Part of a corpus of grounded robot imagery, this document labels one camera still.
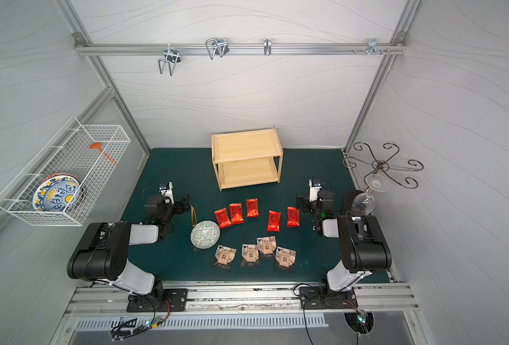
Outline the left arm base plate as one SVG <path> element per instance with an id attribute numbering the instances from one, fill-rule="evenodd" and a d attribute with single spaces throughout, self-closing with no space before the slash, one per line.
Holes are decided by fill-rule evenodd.
<path id="1" fill-rule="evenodd" d="M 130 295 L 126 312 L 128 313 L 158 313 L 184 312 L 188 297 L 187 289 L 154 290 L 152 293 L 139 296 Z"/>

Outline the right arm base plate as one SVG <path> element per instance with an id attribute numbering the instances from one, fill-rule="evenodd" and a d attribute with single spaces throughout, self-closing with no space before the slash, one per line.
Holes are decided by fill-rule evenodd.
<path id="1" fill-rule="evenodd" d="M 293 294 L 301 302 L 301 308 L 311 310 L 342 310 L 358 308 L 356 295 L 353 290 L 334 292 L 320 287 L 301 284 L 295 287 Z"/>

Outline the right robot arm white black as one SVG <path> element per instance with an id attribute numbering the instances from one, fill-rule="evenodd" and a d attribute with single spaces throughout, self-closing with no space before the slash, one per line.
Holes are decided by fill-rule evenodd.
<path id="1" fill-rule="evenodd" d="M 321 281 L 324 291 L 350 292 L 359 281 L 392 265 L 392 254 L 377 218 L 352 211 L 355 198 L 364 195 L 358 190 L 347 193 L 337 216 L 332 214 L 335 197 L 331 191 L 319 191 L 314 198 L 296 198 L 301 212 L 312 214 L 313 230 L 320 237 L 339 241 L 340 260 Z"/>

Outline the red tea bag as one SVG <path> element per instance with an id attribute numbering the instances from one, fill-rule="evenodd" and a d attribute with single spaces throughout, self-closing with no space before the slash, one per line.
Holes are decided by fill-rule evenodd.
<path id="1" fill-rule="evenodd" d="M 277 211 L 269 211 L 267 231 L 280 232 L 281 213 Z"/>
<path id="2" fill-rule="evenodd" d="M 300 211 L 294 207 L 287 209 L 287 227 L 300 227 Z"/>
<path id="3" fill-rule="evenodd" d="M 258 199 L 247 199 L 246 200 L 246 206 L 247 206 L 247 217 L 248 218 L 256 218 L 259 217 L 259 205 L 258 205 Z"/>
<path id="4" fill-rule="evenodd" d="M 214 211 L 214 215 L 220 229 L 225 229 L 231 226 L 231 220 L 226 208 L 221 208 L 217 211 Z"/>
<path id="5" fill-rule="evenodd" d="M 243 216 L 243 210 L 242 210 L 242 204 L 230 204 L 229 205 L 229 212 L 230 212 L 230 221 L 231 225 L 236 224 L 243 224 L 244 223 L 244 216 Z"/>

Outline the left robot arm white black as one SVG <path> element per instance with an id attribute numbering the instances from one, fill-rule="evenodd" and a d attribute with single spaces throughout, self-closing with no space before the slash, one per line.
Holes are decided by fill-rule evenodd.
<path id="1" fill-rule="evenodd" d="M 148 218 L 144 224 L 128 221 L 96 222 L 87 226 L 67 265 L 71 279 L 112 285 L 121 290 L 155 300 L 162 300 L 161 279 L 129 261 L 129 248 L 155 244 L 167 237 L 175 215 L 191 210 L 188 195 L 172 200 L 155 195 L 148 200 Z"/>

